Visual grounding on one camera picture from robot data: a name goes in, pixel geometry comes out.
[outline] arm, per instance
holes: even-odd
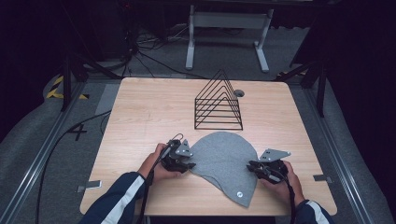
[[[136,200],[144,195],[145,181],[165,144],[158,144],[137,172],[120,176],[110,189],[97,199],[79,223],[132,223]],[[181,176],[180,172],[168,172],[161,163],[154,168],[153,183],[165,178]]]
[[[334,223],[329,213],[318,203],[304,200],[296,207],[296,223]]]
[[[132,223],[134,205],[143,197],[145,180],[137,172],[123,174],[92,204],[79,223]]]
[[[303,188],[301,187],[300,179],[293,172],[293,168],[288,161],[283,161],[288,167],[288,180],[290,185],[293,187],[295,197],[294,206],[296,207],[296,223],[297,224],[311,224],[311,223],[334,223],[327,211],[320,207],[317,203],[313,201],[306,200],[303,195]],[[260,181],[275,193],[279,199],[290,206],[290,196],[288,186],[285,181],[278,184],[271,184],[265,179],[260,179]]]

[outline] white stripe sleeve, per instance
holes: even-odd
[[[120,200],[117,202],[117,204],[111,209],[111,211],[108,213],[107,217],[102,221],[103,224],[113,224],[113,223],[118,223],[124,208],[128,203],[131,202],[131,200],[134,198],[136,195],[137,191],[140,189],[140,187],[145,183],[145,180],[142,178],[142,176],[139,176],[134,183],[126,190],[125,195],[120,198]]]
[[[314,209],[315,219],[318,224],[329,224],[329,220],[327,220],[327,218],[323,215],[321,208],[317,203],[309,201],[306,204],[308,204]]]

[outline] gray fabric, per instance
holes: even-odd
[[[250,205],[257,177],[247,164],[257,160],[254,147],[236,133],[217,132],[201,138],[191,147],[196,163],[191,171],[203,177],[231,200],[245,207]]]

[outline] black wire rack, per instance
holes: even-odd
[[[219,70],[195,97],[194,128],[243,130],[239,101],[223,70]]]

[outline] jacket sleeve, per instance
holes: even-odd
[[[132,223],[135,202],[144,191],[145,178],[141,174],[123,174],[91,205],[79,223]]]
[[[296,224],[333,224],[329,213],[318,203],[305,200],[296,207]]]

